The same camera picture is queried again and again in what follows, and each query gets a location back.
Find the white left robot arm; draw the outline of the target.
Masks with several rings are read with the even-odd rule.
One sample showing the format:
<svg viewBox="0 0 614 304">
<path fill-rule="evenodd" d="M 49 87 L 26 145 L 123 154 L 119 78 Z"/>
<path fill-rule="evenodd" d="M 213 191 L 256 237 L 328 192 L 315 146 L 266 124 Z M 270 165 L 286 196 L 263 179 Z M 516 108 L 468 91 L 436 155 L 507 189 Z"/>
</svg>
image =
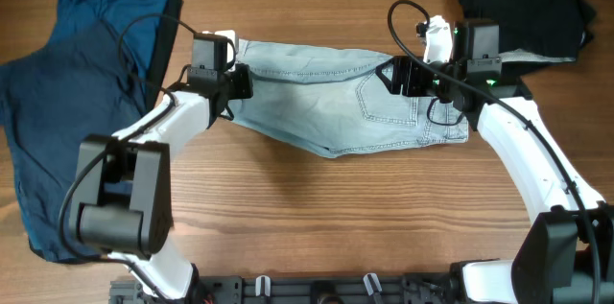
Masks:
<svg viewBox="0 0 614 304">
<path fill-rule="evenodd" d="M 169 236 L 170 165 L 218 118 L 233 119 L 230 101 L 253 95 L 245 64 L 186 71 L 186 82 L 174 83 L 163 103 L 141 120 L 112 136 L 83 140 L 78 173 L 59 210 L 59 239 L 72 256 L 125 266 L 147 303 L 213 302 L 197 268 Z"/>
</svg>

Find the light blue denim shorts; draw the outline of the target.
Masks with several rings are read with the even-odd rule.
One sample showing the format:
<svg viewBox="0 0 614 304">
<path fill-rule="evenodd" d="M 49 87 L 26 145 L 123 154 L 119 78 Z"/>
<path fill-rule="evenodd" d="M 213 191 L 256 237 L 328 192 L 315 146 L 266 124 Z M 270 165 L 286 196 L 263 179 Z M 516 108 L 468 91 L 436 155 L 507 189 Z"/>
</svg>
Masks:
<svg viewBox="0 0 614 304">
<path fill-rule="evenodd" d="M 229 106 L 236 124 L 326 158 L 464 143 L 448 104 L 392 95 L 375 74 L 389 55 L 242 39 L 253 95 Z"/>
</svg>

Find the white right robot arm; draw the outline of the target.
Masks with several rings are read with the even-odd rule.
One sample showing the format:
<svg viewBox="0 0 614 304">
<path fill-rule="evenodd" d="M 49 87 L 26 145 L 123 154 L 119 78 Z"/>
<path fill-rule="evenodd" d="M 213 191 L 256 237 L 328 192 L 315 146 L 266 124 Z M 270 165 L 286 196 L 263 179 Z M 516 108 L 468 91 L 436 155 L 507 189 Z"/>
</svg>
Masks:
<svg viewBox="0 0 614 304">
<path fill-rule="evenodd" d="M 445 293 L 459 303 L 609 303 L 613 208 L 576 171 L 522 80 L 502 73 L 499 28 L 429 18 L 422 57 L 404 50 L 375 72 L 389 93 L 451 104 L 503 162 L 531 228 L 509 261 L 453 266 Z"/>
</svg>

